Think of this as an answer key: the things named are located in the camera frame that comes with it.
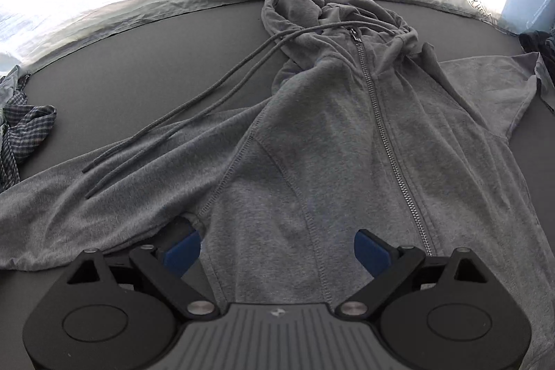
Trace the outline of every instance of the zipper pull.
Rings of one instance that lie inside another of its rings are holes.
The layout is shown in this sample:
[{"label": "zipper pull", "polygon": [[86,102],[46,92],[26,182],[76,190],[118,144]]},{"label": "zipper pull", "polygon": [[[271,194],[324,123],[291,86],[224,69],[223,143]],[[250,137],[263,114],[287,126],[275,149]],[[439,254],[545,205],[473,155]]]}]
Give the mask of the zipper pull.
[{"label": "zipper pull", "polygon": [[360,39],[359,34],[356,32],[356,30],[354,30],[354,28],[350,28],[349,33],[356,43],[362,43],[362,39]]}]

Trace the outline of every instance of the zipper teeth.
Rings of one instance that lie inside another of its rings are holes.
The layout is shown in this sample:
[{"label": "zipper teeth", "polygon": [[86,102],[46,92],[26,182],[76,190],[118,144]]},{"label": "zipper teeth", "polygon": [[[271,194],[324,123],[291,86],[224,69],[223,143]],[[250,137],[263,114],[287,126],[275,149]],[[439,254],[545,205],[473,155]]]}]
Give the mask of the zipper teeth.
[{"label": "zipper teeth", "polygon": [[401,171],[399,169],[399,164],[395,160],[393,155],[393,151],[387,139],[387,135],[385,132],[384,122],[379,114],[379,104],[376,97],[376,90],[374,87],[374,81],[370,78],[370,73],[368,72],[368,67],[366,66],[366,55],[364,53],[364,46],[362,45],[362,40],[356,35],[356,32],[353,29],[350,29],[350,33],[353,36],[355,46],[357,52],[359,53],[360,65],[362,66],[362,72],[364,74],[364,79],[366,80],[366,85],[368,87],[368,92],[370,93],[370,101],[372,102],[372,108],[374,110],[374,117],[376,118],[376,123],[379,129],[379,135],[381,136],[382,142],[384,143],[385,150],[387,152],[387,156],[389,158],[389,162],[391,167],[393,168],[393,172],[395,173],[395,178],[401,188],[401,192],[403,193],[404,200],[406,201],[409,209],[412,213],[412,217],[416,225],[418,226],[418,231],[420,233],[420,237],[424,243],[424,247],[426,248],[426,253],[429,256],[432,256],[432,248],[429,245],[428,237],[426,236],[426,232],[424,230],[424,226],[422,225],[422,220],[420,219],[420,214],[418,213],[418,209],[416,208],[414,201],[412,200],[409,189],[404,182],[403,178],[401,177]]}]

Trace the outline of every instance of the drawstring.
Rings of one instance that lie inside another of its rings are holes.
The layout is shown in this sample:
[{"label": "drawstring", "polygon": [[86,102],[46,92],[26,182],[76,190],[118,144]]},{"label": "drawstring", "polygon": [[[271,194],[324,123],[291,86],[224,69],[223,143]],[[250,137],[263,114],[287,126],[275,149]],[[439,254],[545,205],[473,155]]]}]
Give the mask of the drawstring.
[{"label": "drawstring", "polygon": [[243,60],[241,60],[238,64],[236,64],[231,70],[229,70],[220,80],[218,80],[215,84],[213,84],[212,86],[207,88],[201,94],[197,95],[193,99],[191,99],[191,100],[185,102],[184,104],[180,105],[179,107],[175,108],[174,110],[167,113],[166,115],[164,115],[160,119],[157,119],[156,121],[152,122],[148,126],[141,129],[139,132],[137,132],[132,137],[129,137],[129,138],[125,139],[124,141],[122,141],[121,143],[119,143],[119,144],[113,146],[112,148],[104,151],[100,156],[95,158],[89,165],[87,165],[84,169],[82,169],[82,172],[86,173],[87,171],[91,170],[95,166],[99,165],[99,163],[103,162],[104,160],[106,160],[110,156],[114,155],[116,152],[120,151],[121,149],[125,148],[129,144],[132,144],[135,141],[137,141],[139,138],[143,137],[145,134],[147,134],[149,131],[154,129],[159,124],[167,121],[171,117],[173,117],[173,116],[177,115],[178,113],[186,110],[188,107],[191,107],[193,104],[196,104],[197,102],[201,101],[202,99],[207,97],[210,93],[212,93],[216,88],[218,88],[221,84],[223,84],[227,79],[229,79],[229,77],[231,77],[235,72],[237,72],[238,69],[240,69],[243,65],[245,65],[250,60],[252,60],[257,54],[260,53],[260,51],[262,51],[268,44],[270,44],[271,41],[274,41],[278,38],[281,38],[281,37],[287,35],[283,40],[281,40],[278,44],[276,44],[270,51],[268,51],[268,53],[262,59],[260,59],[260,61],[257,62],[249,70],[249,72],[241,79],[241,81],[237,85],[235,85],[225,96],[223,96],[221,99],[219,99],[218,101],[216,101],[212,105],[208,106],[206,109],[204,109],[201,112],[197,113],[196,115],[192,116],[188,120],[180,122],[175,127],[172,127],[165,134],[158,137],[152,144],[150,144],[146,148],[139,151],[137,154],[135,154],[129,160],[126,160],[125,162],[121,163],[119,166],[114,168],[112,171],[108,172],[108,174],[106,174],[100,181],[98,181],[98,183],[85,195],[85,198],[86,199],[91,198],[91,196],[95,195],[98,191],[100,191],[113,177],[115,177],[117,174],[124,171],[126,168],[128,168],[133,163],[137,162],[137,160],[140,159],[143,155],[152,151],[152,149],[156,148],[158,145],[163,143],[169,137],[174,135],[174,133],[176,133],[178,130],[182,129],[183,127],[187,126],[191,122],[197,120],[198,118],[201,118],[202,116],[206,115],[207,113],[210,113],[212,110],[216,109],[220,105],[224,104],[224,102],[226,102],[229,98],[231,98],[235,93],[237,93],[248,82],[248,80],[260,68],[260,66],[265,64],[268,61],[268,59],[270,59],[270,57],[272,55],[274,55],[274,53],[276,53],[277,50],[281,49],[283,47],[283,45],[285,45],[288,41],[291,41],[294,38],[297,38],[298,36],[300,36],[302,34],[306,34],[308,32],[313,32],[313,31],[316,31],[316,30],[324,30],[324,29],[327,29],[327,28],[340,27],[340,26],[345,27],[345,26],[367,26],[367,25],[368,25],[368,23],[364,22],[364,21],[342,21],[342,22],[339,22],[339,23],[331,23],[331,24],[318,25],[318,26],[313,26],[313,27],[308,27],[308,28],[302,28],[302,29],[296,30],[296,31],[284,30],[284,31],[279,32],[278,34],[275,34],[275,35],[271,36],[264,43],[262,43],[256,50],[251,52],[248,56],[246,56]]}]

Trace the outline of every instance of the checkered fabric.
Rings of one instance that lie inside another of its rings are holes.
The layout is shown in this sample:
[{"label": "checkered fabric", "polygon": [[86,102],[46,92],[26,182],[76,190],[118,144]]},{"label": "checkered fabric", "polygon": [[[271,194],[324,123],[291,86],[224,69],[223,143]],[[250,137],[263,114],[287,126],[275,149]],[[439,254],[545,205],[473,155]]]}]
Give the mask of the checkered fabric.
[{"label": "checkered fabric", "polygon": [[0,193],[19,182],[17,165],[48,136],[56,119],[56,109],[52,106],[27,105],[27,96],[22,90],[28,79],[26,75],[18,80],[16,91],[2,108],[5,121],[0,126]]}]

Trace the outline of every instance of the circular cap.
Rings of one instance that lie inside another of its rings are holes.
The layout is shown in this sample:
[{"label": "circular cap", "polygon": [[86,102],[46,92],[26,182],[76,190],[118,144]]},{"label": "circular cap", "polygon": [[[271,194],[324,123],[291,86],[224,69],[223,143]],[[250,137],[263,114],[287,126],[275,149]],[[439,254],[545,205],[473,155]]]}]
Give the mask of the circular cap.
[{"label": "circular cap", "polygon": [[491,329],[490,316],[469,304],[445,304],[428,314],[428,326],[438,336],[454,341],[479,339]]},{"label": "circular cap", "polygon": [[347,301],[341,305],[341,313],[349,317],[363,315],[368,310],[367,306],[360,301]]},{"label": "circular cap", "polygon": [[214,312],[214,309],[210,301],[193,301],[187,306],[187,310],[193,315],[208,315]]},{"label": "circular cap", "polygon": [[127,315],[121,309],[98,304],[70,312],[63,321],[68,336],[81,342],[103,342],[127,327]]}]

